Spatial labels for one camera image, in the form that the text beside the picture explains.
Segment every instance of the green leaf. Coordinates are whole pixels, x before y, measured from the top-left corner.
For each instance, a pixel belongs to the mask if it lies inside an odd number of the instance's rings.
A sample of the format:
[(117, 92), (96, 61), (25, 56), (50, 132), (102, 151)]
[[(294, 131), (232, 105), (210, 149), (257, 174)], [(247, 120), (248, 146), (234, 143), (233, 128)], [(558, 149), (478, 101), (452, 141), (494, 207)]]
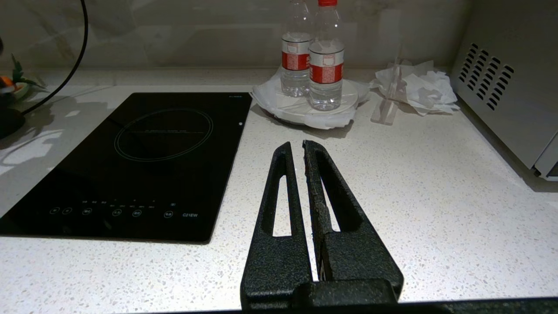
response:
[(12, 54), (12, 61), (14, 69), (12, 71), (12, 81), (14, 83), (21, 82), (21, 78), (23, 77), (23, 67), (21, 63), (16, 60), (16, 57)]
[(21, 79), (20, 79), (20, 82), (21, 82), (21, 83), (27, 83), (27, 84), (29, 84), (29, 85), (33, 85), (33, 86), (36, 86), (36, 87), (39, 87), (39, 88), (44, 88), (43, 86), (41, 86), (41, 85), (38, 84), (37, 82), (35, 82), (35, 81), (33, 81), (33, 80), (30, 80), (30, 79), (26, 79), (26, 78), (21, 78)]
[(12, 54), (12, 61), (13, 61), (13, 66), (15, 67), (15, 69), (18, 72), (22, 72), (23, 71), (23, 67), (21, 67), (21, 63), (19, 61), (16, 60), (16, 57)]

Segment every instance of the orange fruit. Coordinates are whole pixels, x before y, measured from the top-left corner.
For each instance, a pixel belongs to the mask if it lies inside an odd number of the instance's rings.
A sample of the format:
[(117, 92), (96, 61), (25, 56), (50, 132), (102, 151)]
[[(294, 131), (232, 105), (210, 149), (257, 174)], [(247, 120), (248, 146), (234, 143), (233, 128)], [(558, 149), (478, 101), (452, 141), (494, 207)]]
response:
[(1, 76), (1, 77), (0, 77), (0, 80), (2, 81), (2, 82), (0, 83), (0, 85), (2, 85), (2, 86), (4, 86), (4, 87), (13, 86), (13, 82), (12, 82), (12, 80), (11, 80), (9, 77)]

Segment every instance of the wall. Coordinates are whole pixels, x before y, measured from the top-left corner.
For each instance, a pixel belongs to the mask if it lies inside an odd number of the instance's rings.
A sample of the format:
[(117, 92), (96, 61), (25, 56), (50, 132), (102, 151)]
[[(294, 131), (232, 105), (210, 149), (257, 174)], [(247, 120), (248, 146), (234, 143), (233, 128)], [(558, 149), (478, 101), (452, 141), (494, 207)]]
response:
[[(347, 66), (404, 58), (450, 66), (472, 0), (339, 0)], [(278, 66), (287, 0), (86, 0), (87, 68)], [(312, 10), (316, 0), (307, 0)], [(65, 67), (79, 54), (79, 0), (0, 1), (6, 53), (28, 68)]]

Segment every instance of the black cable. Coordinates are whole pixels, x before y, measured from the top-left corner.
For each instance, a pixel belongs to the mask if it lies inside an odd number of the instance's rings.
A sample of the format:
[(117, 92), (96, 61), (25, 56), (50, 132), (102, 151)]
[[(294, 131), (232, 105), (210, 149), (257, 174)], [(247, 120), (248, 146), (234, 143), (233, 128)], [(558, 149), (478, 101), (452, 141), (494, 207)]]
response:
[(85, 53), (85, 48), (87, 47), (87, 37), (88, 37), (88, 34), (89, 34), (89, 18), (87, 17), (87, 8), (85, 7), (85, 0), (81, 0), (81, 10), (83, 11), (83, 24), (84, 24), (83, 44), (81, 45), (81, 51), (79, 52), (78, 59), (75, 61), (74, 67), (70, 71), (70, 74), (68, 74), (68, 77), (66, 77), (66, 79), (62, 82), (62, 84), (60, 84), (60, 86), (58, 86), (58, 88), (56, 88), (52, 93), (50, 93), (47, 97), (45, 97), (45, 99), (39, 101), (39, 103), (35, 104), (31, 108), (28, 108), (28, 109), (24, 110), (21, 113), (22, 115), (26, 115), (26, 114), (30, 113), (31, 111), (39, 108), (40, 106), (45, 104), (47, 101), (49, 101), (50, 98), (52, 98), (61, 89), (63, 89), (64, 86), (66, 86), (66, 84), (70, 81), (71, 77), (74, 76), (74, 73), (77, 71), (77, 69), (79, 67), (79, 64), (81, 63), (81, 59), (83, 58), (83, 54)]

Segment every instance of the crumpled tissue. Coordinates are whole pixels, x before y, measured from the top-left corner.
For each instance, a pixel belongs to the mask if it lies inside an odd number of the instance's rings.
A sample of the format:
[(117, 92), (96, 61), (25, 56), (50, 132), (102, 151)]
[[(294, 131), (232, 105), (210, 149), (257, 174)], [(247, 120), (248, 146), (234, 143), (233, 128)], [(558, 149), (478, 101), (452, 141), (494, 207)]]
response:
[(459, 109), (450, 78), (444, 72), (435, 71), (433, 61), (413, 66), (405, 60), (400, 65), (390, 65), (376, 72), (370, 88), (379, 88), (386, 99), (410, 104), (421, 116), (453, 114)]

